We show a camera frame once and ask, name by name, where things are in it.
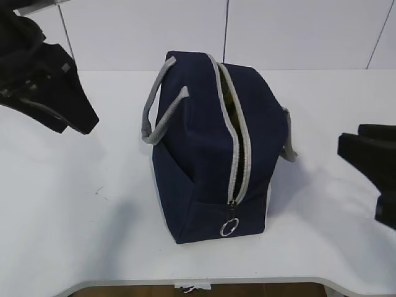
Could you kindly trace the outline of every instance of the white table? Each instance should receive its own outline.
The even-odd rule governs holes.
[[[0,108],[0,295],[67,296],[94,285],[318,282],[396,295],[396,231],[379,193],[337,156],[359,123],[395,124],[396,71],[267,71],[293,118],[262,235],[176,245],[157,199],[140,113],[156,72],[81,72],[100,117],[56,134]]]

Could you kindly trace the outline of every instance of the navy blue bag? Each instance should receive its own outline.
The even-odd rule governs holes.
[[[149,111],[161,85],[156,128]],[[142,138],[176,243],[262,233],[278,156],[294,161],[290,115],[260,74],[171,51],[143,112]]]

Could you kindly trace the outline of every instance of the metal ring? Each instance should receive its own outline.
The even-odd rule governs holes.
[[[224,229],[225,229],[225,227],[227,227],[227,225],[228,225],[229,223],[232,223],[233,221],[235,221],[235,226],[232,227],[232,229],[231,229],[231,231],[230,231],[229,233],[224,234]],[[232,234],[232,232],[234,232],[235,229],[237,229],[238,225],[239,225],[239,219],[238,219],[238,218],[232,218],[231,220],[228,220],[227,222],[224,223],[224,225],[223,225],[222,228],[220,229],[220,235],[221,235],[222,237],[227,237],[228,235]]]

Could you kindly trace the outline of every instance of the bag handle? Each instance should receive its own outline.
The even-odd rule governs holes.
[[[170,57],[167,59],[162,66],[160,73],[158,74],[153,87],[150,91],[150,95],[147,98],[147,102],[143,109],[143,120],[142,120],[142,139],[146,144],[156,145],[161,141],[162,137],[165,135],[166,130],[168,130],[169,121],[176,111],[176,108],[180,104],[183,98],[189,97],[188,88],[184,86],[181,88],[179,95],[173,100],[171,105],[163,114],[161,120],[159,120],[158,125],[155,127],[154,131],[152,131],[150,120],[148,119],[148,115],[150,112],[151,107],[153,106],[155,96],[157,95],[158,89],[162,83],[162,80],[168,70],[176,64],[176,58]]]
[[[291,116],[287,108],[283,107],[283,112],[286,114],[287,125],[289,127],[289,136],[287,137],[286,143],[282,148],[280,156],[286,161],[295,162],[298,154],[293,150],[293,145],[291,143]]]

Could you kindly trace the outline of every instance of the gray zipper trim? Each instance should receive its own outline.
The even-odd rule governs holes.
[[[230,88],[231,96],[234,100],[234,105],[236,107],[236,114],[238,115],[239,125],[241,127],[241,134],[243,138],[243,147],[244,147],[244,168],[243,168],[243,178],[241,184],[241,190],[239,191],[238,196],[235,198],[235,202],[237,204],[241,203],[244,199],[246,192],[248,191],[250,173],[252,170],[252,144],[250,141],[248,125],[246,124],[245,117],[243,115],[243,110],[241,106],[241,102],[239,101],[238,94],[236,93],[235,86],[231,79],[230,73],[228,69],[221,63],[217,63],[221,68],[223,75],[227,81],[227,85]]]
[[[222,109],[225,126],[227,127],[228,132],[230,132],[231,137],[233,139],[233,161],[231,164],[230,182],[228,183],[228,195],[227,195],[228,203],[231,203],[233,201],[233,194],[234,194],[235,182],[236,182],[236,173],[238,170],[239,140],[238,140],[238,135],[231,123],[230,117],[228,116],[228,113],[227,113],[227,110],[225,107],[225,102],[223,100],[222,84],[220,82],[220,72],[218,70],[217,63],[211,55],[207,54],[207,56],[209,57],[210,61],[212,62],[212,66],[215,71],[217,95],[218,95],[218,100],[220,101],[220,107]]]

